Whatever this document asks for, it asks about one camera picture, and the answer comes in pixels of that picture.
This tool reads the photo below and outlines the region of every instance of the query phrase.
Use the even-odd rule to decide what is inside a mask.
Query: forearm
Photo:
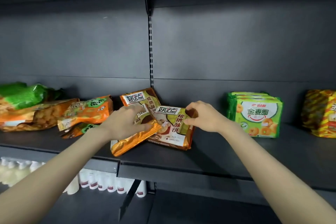
[[[221,132],[282,223],[335,223],[335,210],[240,127]]]
[[[105,139],[104,132],[89,130],[66,150],[3,192],[0,195],[0,223],[38,222],[86,162],[105,144]]]

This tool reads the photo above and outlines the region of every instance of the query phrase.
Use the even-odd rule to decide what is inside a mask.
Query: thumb
[[[132,135],[141,131],[146,131],[151,128],[150,124],[135,124],[131,127]]]
[[[186,125],[193,125],[198,127],[197,118],[187,118],[183,121]]]

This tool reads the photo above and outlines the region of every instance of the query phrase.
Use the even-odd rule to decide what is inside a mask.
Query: person's left hand
[[[140,131],[148,130],[150,124],[133,124],[137,113],[144,111],[140,105],[123,106],[118,111],[112,112],[97,130],[106,135],[106,141],[125,139]]]

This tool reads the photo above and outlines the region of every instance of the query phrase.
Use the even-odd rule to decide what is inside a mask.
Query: red smile graphic
[[[260,121],[260,120],[262,120],[262,119],[265,119],[265,118],[266,118],[266,115],[264,115],[261,119],[258,119],[258,120],[253,119],[253,118],[251,117],[251,115],[248,115],[247,117],[250,118],[251,120]]]

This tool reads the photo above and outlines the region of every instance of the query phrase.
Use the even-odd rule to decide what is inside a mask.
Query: hand
[[[195,109],[198,112],[197,118],[188,118],[184,120],[187,125],[199,127],[208,132],[220,133],[224,126],[231,125],[233,122],[221,115],[212,105],[197,101],[190,103],[187,110]]]
[[[150,129],[149,124],[133,124],[137,113],[144,112],[140,105],[123,106],[111,115],[97,128],[104,133],[106,141],[126,139],[138,132]]]

